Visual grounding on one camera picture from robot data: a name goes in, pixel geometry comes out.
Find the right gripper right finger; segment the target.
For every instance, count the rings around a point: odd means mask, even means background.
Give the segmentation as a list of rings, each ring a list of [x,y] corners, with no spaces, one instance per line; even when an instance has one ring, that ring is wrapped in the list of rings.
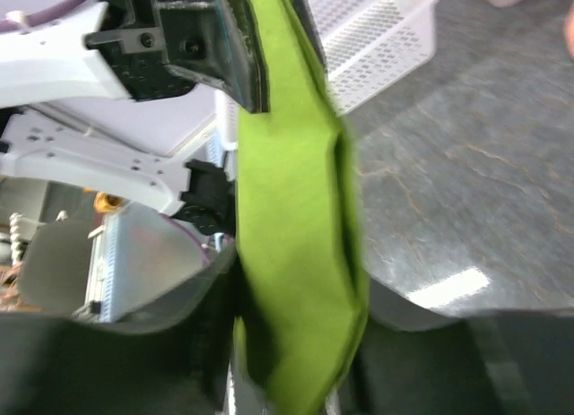
[[[571,414],[573,310],[446,316],[372,281],[339,401],[343,414]]]

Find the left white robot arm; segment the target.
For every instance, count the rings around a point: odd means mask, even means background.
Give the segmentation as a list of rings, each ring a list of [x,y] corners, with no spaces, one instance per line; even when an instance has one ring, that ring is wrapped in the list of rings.
[[[205,85],[252,114],[270,109],[249,0],[63,0],[1,17],[1,172],[144,204],[205,235],[236,231],[235,187],[185,151],[162,157],[77,133],[62,99],[148,102]]]

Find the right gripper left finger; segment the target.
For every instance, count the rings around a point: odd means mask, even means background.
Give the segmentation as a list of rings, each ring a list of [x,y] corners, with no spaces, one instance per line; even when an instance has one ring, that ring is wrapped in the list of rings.
[[[237,254],[116,323],[1,316],[4,414],[214,414],[222,409]]]

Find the green paper napkin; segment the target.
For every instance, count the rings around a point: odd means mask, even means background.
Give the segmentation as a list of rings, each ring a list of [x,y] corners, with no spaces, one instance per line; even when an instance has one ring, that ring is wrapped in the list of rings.
[[[239,115],[238,333],[250,378],[278,414],[316,414],[368,316],[352,148],[291,0],[250,0],[270,111]]]

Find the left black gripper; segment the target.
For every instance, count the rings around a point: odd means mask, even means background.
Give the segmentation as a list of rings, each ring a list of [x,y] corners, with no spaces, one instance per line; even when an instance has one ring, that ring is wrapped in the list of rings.
[[[198,84],[251,114],[270,111],[268,76],[250,0],[101,0],[84,45],[104,58],[135,101],[178,97]]]

